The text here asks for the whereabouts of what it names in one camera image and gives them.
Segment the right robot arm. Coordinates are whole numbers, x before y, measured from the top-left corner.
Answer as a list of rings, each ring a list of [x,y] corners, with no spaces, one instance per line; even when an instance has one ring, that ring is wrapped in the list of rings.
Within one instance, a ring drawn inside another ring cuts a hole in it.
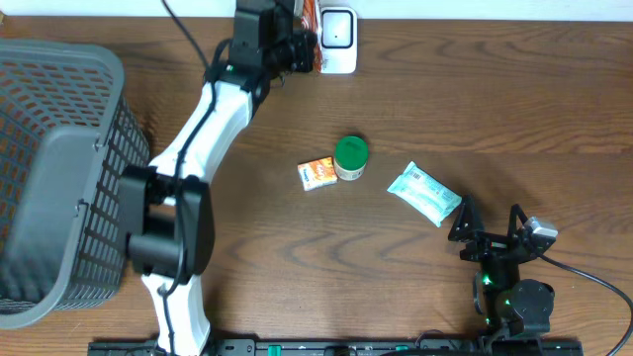
[[[557,236],[552,224],[528,217],[519,205],[510,208],[507,233],[487,232],[474,199],[462,200],[448,239],[465,244],[461,259],[480,265],[473,300],[477,313],[487,319],[488,329],[478,339],[484,353],[511,354],[518,340],[542,352],[539,338],[550,331],[555,293],[546,283],[521,278],[519,266],[537,259]]]

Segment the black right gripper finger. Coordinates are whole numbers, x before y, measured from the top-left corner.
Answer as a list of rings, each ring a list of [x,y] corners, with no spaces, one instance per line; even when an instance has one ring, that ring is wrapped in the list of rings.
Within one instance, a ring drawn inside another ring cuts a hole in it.
[[[523,209],[515,204],[510,208],[509,223],[508,223],[508,237],[516,236],[516,233],[522,229],[523,225],[528,221],[528,217]]]
[[[448,234],[448,240],[471,242],[479,239],[484,231],[485,226],[474,198],[470,195],[464,197]]]

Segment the green lid jar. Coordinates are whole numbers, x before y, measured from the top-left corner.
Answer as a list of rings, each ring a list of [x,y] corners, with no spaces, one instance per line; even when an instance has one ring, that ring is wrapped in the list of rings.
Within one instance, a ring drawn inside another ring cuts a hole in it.
[[[369,147],[359,136],[348,135],[336,145],[333,163],[336,175],[345,181],[362,176],[369,158]]]

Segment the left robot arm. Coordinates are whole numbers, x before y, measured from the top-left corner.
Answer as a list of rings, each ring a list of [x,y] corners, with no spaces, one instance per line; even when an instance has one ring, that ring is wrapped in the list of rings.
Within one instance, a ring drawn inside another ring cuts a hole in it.
[[[201,59],[201,97],[180,133],[150,163],[122,173],[119,233],[154,304],[157,352],[208,349],[201,276],[215,243],[211,183],[272,80],[313,71],[318,39],[304,14],[297,0],[237,2],[232,36]]]

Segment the light blue tissue pack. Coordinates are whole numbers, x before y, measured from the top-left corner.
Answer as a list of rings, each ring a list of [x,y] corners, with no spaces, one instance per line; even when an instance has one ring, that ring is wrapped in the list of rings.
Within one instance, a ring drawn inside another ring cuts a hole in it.
[[[388,192],[400,197],[434,225],[441,223],[462,203],[462,197],[439,183],[411,161],[389,186]]]

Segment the red chocolate bar wrapper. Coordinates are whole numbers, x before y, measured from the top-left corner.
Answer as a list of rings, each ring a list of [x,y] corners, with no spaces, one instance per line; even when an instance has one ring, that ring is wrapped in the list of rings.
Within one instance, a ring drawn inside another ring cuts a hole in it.
[[[302,27],[313,34],[311,37],[311,45],[314,50],[314,70],[321,72],[323,63],[322,46],[320,43],[322,28],[320,2],[318,0],[303,1],[301,22]]]

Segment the small orange snack box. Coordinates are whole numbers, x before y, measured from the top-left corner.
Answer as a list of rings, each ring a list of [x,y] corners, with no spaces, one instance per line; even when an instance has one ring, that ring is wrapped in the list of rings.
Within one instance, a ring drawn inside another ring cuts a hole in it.
[[[332,185],[338,181],[331,156],[299,164],[298,173],[305,191]]]

